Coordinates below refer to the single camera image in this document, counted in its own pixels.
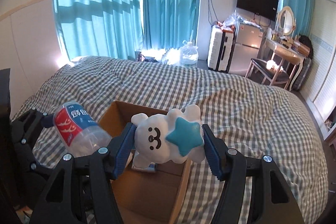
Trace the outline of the plastic water bottle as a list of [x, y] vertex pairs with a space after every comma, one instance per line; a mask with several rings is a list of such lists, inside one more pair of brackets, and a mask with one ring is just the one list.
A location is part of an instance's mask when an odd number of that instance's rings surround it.
[[53, 124], [67, 151], [74, 157], [88, 156], [109, 144], [112, 137], [75, 101], [58, 107]]

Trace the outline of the white bear plush star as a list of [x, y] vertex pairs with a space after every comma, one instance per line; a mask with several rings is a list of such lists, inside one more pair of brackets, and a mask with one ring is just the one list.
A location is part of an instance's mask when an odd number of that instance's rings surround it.
[[137, 168], [168, 161], [182, 164], [188, 159], [200, 163], [205, 159], [201, 110], [197, 105], [189, 105], [184, 111], [171, 109], [165, 115], [149, 117], [139, 113], [132, 116], [131, 123], [136, 126], [133, 164]]

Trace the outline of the brown cardboard box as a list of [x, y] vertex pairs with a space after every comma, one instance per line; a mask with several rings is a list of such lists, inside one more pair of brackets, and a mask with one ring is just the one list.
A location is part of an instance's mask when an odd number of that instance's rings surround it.
[[[166, 114], [131, 103], [114, 101], [99, 121], [112, 137], [117, 137], [131, 117], [138, 113], [148, 116]], [[172, 161], [157, 166], [155, 172], [133, 170], [129, 164], [112, 189], [124, 223], [176, 223], [185, 199], [191, 162]]]

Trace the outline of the checkered bed quilt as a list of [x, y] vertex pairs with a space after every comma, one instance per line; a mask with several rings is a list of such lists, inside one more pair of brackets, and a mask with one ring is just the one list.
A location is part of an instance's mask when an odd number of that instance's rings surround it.
[[305, 105], [282, 88], [198, 68], [91, 56], [59, 69], [19, 112], [35, 107], [52, 113], [68, 101], [80, 103], [97, 121], [114, 101], [166, 111], [196, 104], [202, 122], [228, 146], [249, 157], [273, 157], [306, 223], [326, 207], [321, 139]]

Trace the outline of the white sliding wardrobe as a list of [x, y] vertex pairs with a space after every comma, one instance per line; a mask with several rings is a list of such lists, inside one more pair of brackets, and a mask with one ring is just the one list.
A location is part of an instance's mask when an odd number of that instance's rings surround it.
[[335, 0], [315, 0], [309, 38], [313, 63], [300, 93], [326, 140], [335, 132], [325, 124], [335, 110]]

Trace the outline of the wooden chair black seat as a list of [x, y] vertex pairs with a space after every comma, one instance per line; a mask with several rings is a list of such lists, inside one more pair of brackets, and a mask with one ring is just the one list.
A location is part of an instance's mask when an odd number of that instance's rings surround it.
[[[279, 65], [277, 65], [274, 60], [251, 59], [245, 78], [250, 77], [253, 70], [256, 69], [264, 76], [262, 84], [268, 80], [270, 86], [284, 85], [284, 89], [287, 89], [294, 76], [295, 69], [299, 65], [300, 59], [295, 56], [286, 56], [283, 54], [279, 54], [278, 56], [281, 57]], [[290, 74], [282, 67], [285, 61], [293, 65]]]

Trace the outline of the large teal curtain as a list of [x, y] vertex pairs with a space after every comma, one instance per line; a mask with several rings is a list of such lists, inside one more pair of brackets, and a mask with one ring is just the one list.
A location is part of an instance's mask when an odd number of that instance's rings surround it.
[[135, 59], [178, 49], [197, 36], [199, 0], [52, 0], [60, 48], [69, 59]]

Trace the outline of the white dressing table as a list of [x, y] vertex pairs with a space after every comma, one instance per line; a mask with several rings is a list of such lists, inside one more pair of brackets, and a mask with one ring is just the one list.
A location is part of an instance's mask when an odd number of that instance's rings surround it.
[[259, 51], [260, 57], [264, 57], [267, 48], [272, 50], [275, 55], [282, 57], [284, 60], [298, 67], [296, 72], [294, 68], [294, 72], [290, 76], [289, 91], [292, 91], [294, 82], [303, 69], [303, 62], [305, 57], [290, 48], [286, 48], [279, 42], [268, 38], [265, 38], [264, 42], [261, 43], [261, 48]]

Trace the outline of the clear water jug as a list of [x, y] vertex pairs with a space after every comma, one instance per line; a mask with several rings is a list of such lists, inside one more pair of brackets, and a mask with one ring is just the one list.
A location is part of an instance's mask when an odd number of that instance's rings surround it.
[[196, 68], [198, 63], [198, 48], [193, 42], [183, 41], [183, 46], [179, 49], [179, 65], [186, 68]]

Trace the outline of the silver mini fridge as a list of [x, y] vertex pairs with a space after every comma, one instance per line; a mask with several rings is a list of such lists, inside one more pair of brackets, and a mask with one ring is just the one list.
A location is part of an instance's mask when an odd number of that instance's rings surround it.
[[244, 76], [251, 59], [256, 59], [261, 47], [263, 31], [253, 25], [238, 22], [230, 53], [228, 73]]

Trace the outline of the black bag on table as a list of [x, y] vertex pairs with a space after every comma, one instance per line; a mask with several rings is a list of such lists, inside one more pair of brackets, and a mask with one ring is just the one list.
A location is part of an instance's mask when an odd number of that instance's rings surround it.
[[309, 48], [309, 55], [308, 55], [308, 57], [310, 58], [310, 59], [312, 59], [313, 58], [313, 46], [312, 46], [312, 43], [311, 43], [311, 40], [309, 39], [309, 37], [308, 36], [306, 36], [306, 35], [301, 35], [300, 37], [299, 37], [299, 42], [301, 43], [301, 44], [303, 44], [304, 46], [307, 46], [308, 48]]

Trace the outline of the white suitcase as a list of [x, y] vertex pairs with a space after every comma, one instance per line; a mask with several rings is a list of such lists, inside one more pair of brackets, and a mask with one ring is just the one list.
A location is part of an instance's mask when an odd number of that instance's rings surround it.
[[210, 70], [227, 72], [233, 44], [234, 33], [230, 28], [222, 30], [219, 27], [211, 28], [207, 66]]

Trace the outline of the oval vanity mirror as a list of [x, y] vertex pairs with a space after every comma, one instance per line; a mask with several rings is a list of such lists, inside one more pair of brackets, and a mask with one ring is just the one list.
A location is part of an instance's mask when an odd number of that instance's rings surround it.
[[296, 28], [296, 19], [289, 6], [284, 6], [277, 15], [277, 26], [280, 28], [283, 36], [292, 35]]

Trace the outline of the black wall television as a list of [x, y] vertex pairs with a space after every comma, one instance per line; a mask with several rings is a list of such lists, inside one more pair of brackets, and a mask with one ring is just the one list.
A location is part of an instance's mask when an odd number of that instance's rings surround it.
[[237, 0], [236, 7], [276, 21], [279, 0]]

